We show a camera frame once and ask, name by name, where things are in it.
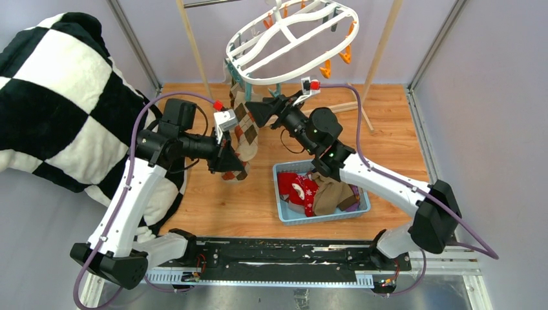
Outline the argyle brown sock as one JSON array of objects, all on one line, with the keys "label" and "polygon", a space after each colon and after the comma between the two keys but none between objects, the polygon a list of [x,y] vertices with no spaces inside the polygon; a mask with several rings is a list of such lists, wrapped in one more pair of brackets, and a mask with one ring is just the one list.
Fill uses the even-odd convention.
[{"label": "argyle brown sock", "polygon": [[253,116],[246,107],[245,90],[235,81],[231,82],[230,103],[237,117],[238,124],[234,128],[234,136],[237,140],[235,154],[242,162],[244,170],[222,173],[222,179],[226,182],[240,182],[247,178],[251,169],[250,161],[258,152],[258,130]]}]

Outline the red snowflake sock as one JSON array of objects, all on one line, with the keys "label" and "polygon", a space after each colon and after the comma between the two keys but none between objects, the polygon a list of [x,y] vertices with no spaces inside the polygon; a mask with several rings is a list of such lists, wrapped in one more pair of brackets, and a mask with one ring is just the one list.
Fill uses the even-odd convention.
[{"label": "red snowflake sock", "polygon": [[316,182],[307,176],[297,175],[297,177],[290,182],[290,185],[291,191],[289,201],[291,204],[300,207],[300,212],[306,217],[315,216],[313,203],[315,194],[319,188]]}]

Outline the light blue plastic basket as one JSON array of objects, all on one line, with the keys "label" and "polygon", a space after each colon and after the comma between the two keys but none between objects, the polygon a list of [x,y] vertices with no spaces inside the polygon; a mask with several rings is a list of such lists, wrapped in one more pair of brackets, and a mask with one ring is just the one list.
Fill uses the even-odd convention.
[{"label": "light blue plastic basket", "polygon": [[276,194],[277,210],[280,221],[284,225],[300,225],[305,223],[319,223],[333,220],[343,220],[348,218],[360,217],[362,214],[368,212],[371,209],[370,199],[368,193],[362,189],[357,188],[359,193],[359,204],[357,207],[351,209],[351,211],[341,211],[337,209],[331,215],[312,216],[307,217],[305,214],[299,214],[297,211],[293,211],[290,208],[290,203],[282,199],[282,186],[279,184],[281,180],[280,175],[282,173],[295,172],[299,176],[304,176],[306,172],[311,172],[313,165],[310,160],[291,161],[286,163],[274,164],[273,171],[273,183]]}]

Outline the grey striped sock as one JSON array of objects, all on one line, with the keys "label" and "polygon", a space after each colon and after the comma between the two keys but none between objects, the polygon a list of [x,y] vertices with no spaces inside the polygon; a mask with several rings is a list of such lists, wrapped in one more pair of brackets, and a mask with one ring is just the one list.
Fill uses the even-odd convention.
[{"label": "grey striped sock", "polygon": [[288,202],[288,209],[298,214],[305,214],[305,207],[296,203]]}]

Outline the purple orange striped sock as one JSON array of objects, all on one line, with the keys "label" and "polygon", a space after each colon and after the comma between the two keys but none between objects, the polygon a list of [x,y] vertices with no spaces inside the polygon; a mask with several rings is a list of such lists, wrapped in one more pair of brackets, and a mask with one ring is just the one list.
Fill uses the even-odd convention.
[{"label": "purple orange striped sock", "polygon": [[353,196],[346,201],[348,202],[347,208],[344,210],[345,212],[355,212],[359,209],[361,196],[359,188],[355,185],[349,185],[349,188],[352,190]]}]

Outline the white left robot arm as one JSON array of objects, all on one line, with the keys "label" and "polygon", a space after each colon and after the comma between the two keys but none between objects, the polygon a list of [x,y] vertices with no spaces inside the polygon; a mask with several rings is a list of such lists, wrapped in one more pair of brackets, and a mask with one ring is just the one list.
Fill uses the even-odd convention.
[{"label": "white left robot arm", "polygon": [[139,131],[129,151],[121,183],[100,224],[85,243],[75,243],[70,257],[91,274],[124,289],[134,289],[148,270],[169,260],[183,267],[198,258],[196,236],[181,229],[143,243],[134,241],[138,224],[155,188],[184,158],[205,160],[210,172],[241,171],[229,131],[238,119],[234,110],[213,104],[211,135],[190,134],[198,105],[169,99],[162,118]]}]

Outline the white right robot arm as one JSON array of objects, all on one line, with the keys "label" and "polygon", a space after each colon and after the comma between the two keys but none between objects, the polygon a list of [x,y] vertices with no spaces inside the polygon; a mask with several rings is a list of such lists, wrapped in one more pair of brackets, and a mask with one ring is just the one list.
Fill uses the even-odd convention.
[{"label": "white right robot arm", "polygon": [[340,142],[343,128],[329,108],[316,108],[307,116],[293,98],[285,96],[245,106],[259,127],[276,116],[272,128],[286,129],[313,156],[312,164],[323,176],[372,192],[412,217],[408,224],[383,230],[374,238],[369,261],[376,269],[386,269],[408,251],[441,254],[451,243],[461,213],[447,182],[407,178],[364,158]]}]

